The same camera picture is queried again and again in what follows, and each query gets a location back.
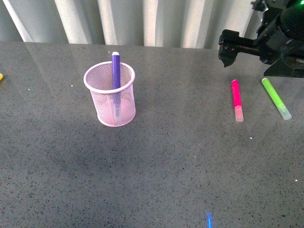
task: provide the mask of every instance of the marker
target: marker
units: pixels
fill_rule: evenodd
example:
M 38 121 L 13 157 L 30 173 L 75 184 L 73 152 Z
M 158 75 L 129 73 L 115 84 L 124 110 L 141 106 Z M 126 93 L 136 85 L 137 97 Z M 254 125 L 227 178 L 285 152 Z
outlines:
M 118 52 L 112 53 L 113 89 L 120 88 L 120 55 Z
M 113 89 L 120 88 L 120 55 L 118 52 L 112 53 L 112 74 L 113 74 Z M 121 97 L 120 92 L 114 94 L 115 114 L 119 116 Z
M 212 219 L 209 213 L 207 213 L 207 221 L 208 221 L 208 228 L 212 228 Z
M 268 92 L 269 96 L 271 97 L 272 101 L 275 103 L 276 107 L 278 108 L 280 114 L 282 115 L 284 120 L 290 120 L 291 115 L 286 108 L 285 104 L 277 94 L 276 90 L 272 87 L 268 78 L 262 79 L 262 84 L 265 87 L 266 91 Z
M 242 101 L 241 101 L 241 94 L 239 92 L 238 81 L 233 80 L 231 82 L 232 87 L 232 94 L 233 94 L 233 103 L 234 103 L 234 111 L 236 114 L 236 121 L 243 122 L 243 109 L 242 109 Z

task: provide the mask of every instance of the white curtain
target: white curtain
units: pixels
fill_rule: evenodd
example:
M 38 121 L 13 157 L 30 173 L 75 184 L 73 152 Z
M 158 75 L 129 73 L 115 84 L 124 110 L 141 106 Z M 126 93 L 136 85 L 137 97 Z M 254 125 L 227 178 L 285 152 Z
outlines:
M 218 48 L 256 38 L 251 0 L 0 0 L 0 41 Z

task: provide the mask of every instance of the purple marker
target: purple marker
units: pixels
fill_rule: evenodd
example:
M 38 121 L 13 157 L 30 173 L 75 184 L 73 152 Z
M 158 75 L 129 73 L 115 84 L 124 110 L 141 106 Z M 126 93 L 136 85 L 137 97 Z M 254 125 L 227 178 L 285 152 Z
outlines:
M 120 88 L 120 55 L 118 52 L 112 53 L 112 72 L 113 72 L 113 89 Z M 114 94 L 114 104 L 116 116 L 119 116 L 120 110 L 120 92 Z
M 120 55 L 118 52 L 112 53 L 113 89 L 120 88 Z

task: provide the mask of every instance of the speckled stone surface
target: speckled stone surface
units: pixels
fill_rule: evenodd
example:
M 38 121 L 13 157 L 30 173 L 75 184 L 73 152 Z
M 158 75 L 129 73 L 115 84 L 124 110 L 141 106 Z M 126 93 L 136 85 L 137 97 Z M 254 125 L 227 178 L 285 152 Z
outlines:
M 136 72 L 136 117 L 119 128 L 83 83 L 113 51 Z M 0 227 L 204 228 L 207 213 L 214 228 L 304 227 L 304 79 L 270 79 L 284 121 L 267 66 L 217 54 L 0 42 Z

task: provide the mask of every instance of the pink mesh pen cup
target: pink mesh pen cup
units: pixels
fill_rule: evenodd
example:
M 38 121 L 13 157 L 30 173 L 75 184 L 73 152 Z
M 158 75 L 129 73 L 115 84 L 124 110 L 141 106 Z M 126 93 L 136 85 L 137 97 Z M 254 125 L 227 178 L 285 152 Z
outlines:
M 120 63 L 121 87 L 113 89 L 112 62 L 92 66 L 84 76 L 85 86 L 92 99 L 101 123 L 110 127 L 126 125 L 135 117 L 133 82 L 135 72 L 129 65 Z

